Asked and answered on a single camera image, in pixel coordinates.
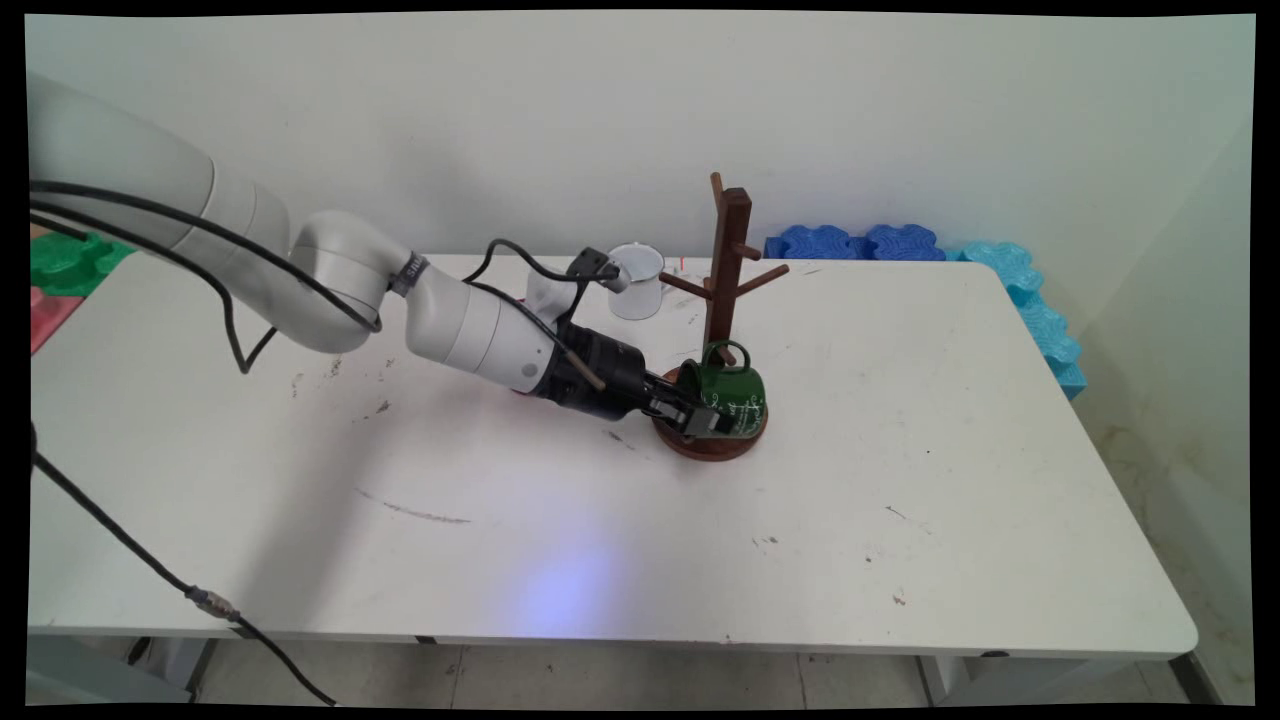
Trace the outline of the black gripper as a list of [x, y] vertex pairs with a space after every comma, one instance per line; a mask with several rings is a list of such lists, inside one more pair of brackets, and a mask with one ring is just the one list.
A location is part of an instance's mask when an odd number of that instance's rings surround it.
[[557, 346], [534, 397], [608, 421], [648, 413], [677, 437], [724, 436], [724, 416], [707, 406], [699, 374], [650, 373], [639, 348], [571, 322], [562, 324], [558, 337], [603, 387], [596, 388]]

